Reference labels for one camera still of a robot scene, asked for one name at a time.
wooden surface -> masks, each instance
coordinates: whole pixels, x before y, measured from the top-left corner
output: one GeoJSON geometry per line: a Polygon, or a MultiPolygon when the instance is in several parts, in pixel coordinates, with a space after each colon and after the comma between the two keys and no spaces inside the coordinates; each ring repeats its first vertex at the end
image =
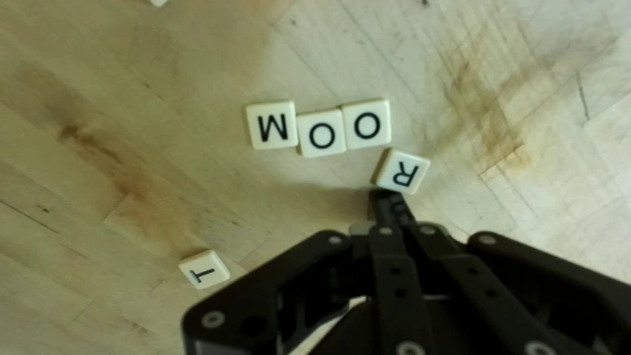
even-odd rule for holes
{"type": "Polygon", "coordinates": [[[417,215],[631,282],[631,2],[5,0],[0,353],[182,353],[233,274],[366,219],[381,150],[255,152],[245,104],[385,96],[417,215]]]}

metal bolt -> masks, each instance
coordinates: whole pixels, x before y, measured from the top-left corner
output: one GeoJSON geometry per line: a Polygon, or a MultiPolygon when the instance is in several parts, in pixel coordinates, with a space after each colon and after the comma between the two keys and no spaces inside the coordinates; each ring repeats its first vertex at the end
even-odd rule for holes
{"type": "Polygon", "coordinates": [[[498,244],[498,238],[492,236],[492,235],[484,235],[484,236],[480,236],[480,242],[484,242],[484,244],[498,244]]]}
{"type": "Polygon", "coordinates": [[[218,329],[226,323],[226,313],[224,311],[210,311],[202,317],[202,325],[206,329],[218,329]]]}
{"type": "Polygon", "coordinates": [[[342,236],[334,235],[334,236],[330,236],[330,242],[332,244],[342,244],[342,236]]]}
{"type": "Polygon", "coordinates": [[[549,343],[543,343],[543,341],[529,341],[525,347],[525,353],[527,355],[557,355],[557,351],[549,343]]]}
{"type": "Polygon", "coordinates": [[[437,235],[437,229],[435,229],[433,225],[423,225],[423,227],[421,227],[421,233],[425,233],[425,235],[437,235]]]}
{"type": "Polygon", "coordinates": [[[397,355],[427,355],[427,349],[415,341],[403,341],[397,347],[397,355]]]}
{"type": "Polygon", "coordinates": [[[381,227],[379,235],[393,235],[393,229],[391,227],[381,227]]]}

letter r tile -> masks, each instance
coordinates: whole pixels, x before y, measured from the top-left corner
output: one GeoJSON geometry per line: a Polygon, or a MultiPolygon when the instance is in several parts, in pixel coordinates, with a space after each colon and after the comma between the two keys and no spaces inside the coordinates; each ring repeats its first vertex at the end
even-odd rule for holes
{"type": "Polygon", "coordinates": [[[401,150],[389,150],[377,173],[377,185],[401,193],[417,193],[431,169],[431,160],[401,150]]]}

scratch on wood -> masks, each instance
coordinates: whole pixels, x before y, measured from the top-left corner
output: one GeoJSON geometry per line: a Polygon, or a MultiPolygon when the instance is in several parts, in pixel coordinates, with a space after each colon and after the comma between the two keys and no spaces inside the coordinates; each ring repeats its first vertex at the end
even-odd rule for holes
{"type": "Polygon", "coordinates": [[[15,213],[19,213],[19,215],[23,215],[23,217],[30,219],[32,223],[36,223],[36,225],[40,225],[40,227],[44,227],[44,229],[48,229],[48,231],[52,231],[52,233],[56,233],[56,235],[62,235],[58,229],[54,229],[54,227],[46,225],[44,221],[40,221],[40,219],[36,219],[36,217],[32,217],[32,215],[28,215],[26,211],[23,211],[23,209],[19,209],[19,207],[15,207],[15,205],[11,205],[11,203],[3,201],[3,199],[0,199],[0,205],[7,205],[9,209],[13,209],[15,213]]]}
{"type": "Polygon", "coordinates": [[[50,207],[44,207],[44,205],[36,205],[40,211],[44,211],[44,213],[52,213],[52,209],[50,207]]]}
{"type": "Polygon", "coordinates": [[[586,98],[586,89],[584,89],[584,81],[583,81],[581,73],[577,73],[577,85],[579,85],[581,102],[584,104],[586,122],[590,122],[590,120],[592,120],[592,114],[590,114],[590,106],[588,106],[588,98],[586,98]]]}

